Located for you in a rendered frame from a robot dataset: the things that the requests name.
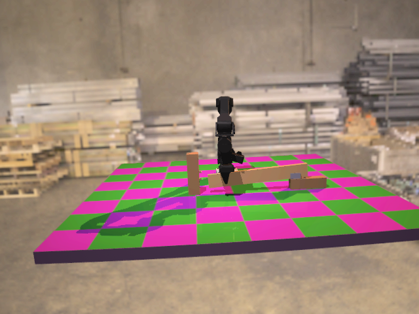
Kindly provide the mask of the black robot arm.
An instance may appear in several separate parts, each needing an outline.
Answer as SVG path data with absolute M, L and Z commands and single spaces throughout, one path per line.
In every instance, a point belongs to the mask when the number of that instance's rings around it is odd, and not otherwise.
M 217 122 L 215 123 L 215 136 L 219 137 L 217 144 L 217 158 L 219 158 L 218 150 L 226 153 L 232 149 L 230 161 L 243 164 L 244 155 L 242 155 L 242 152 L 240 151 L 235 153 L 231 142 L 231 136 L 234 136 L 235 134 L 235 124 L 232 122 L 232 117 L 230 116 L 233 107 L 233 98 L 229 96 L 216 98 L 216 107 L 218 109 L 218 113 L 220 114 L 220 116 L 217 117 Z

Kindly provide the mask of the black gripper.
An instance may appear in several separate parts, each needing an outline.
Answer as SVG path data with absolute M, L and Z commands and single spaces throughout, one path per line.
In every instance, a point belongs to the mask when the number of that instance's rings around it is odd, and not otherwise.
M 230 154 L 232 154 L 232 149 L 229 152 L 223 153 L 218 150 L 219 158 L 217 159 L 217 163 L 220 164 L 219 172 L 224 180 L 225 184 L 228 184 L 228 178 L 230 172 L 234 172 L 234 166 L 230 161 Z

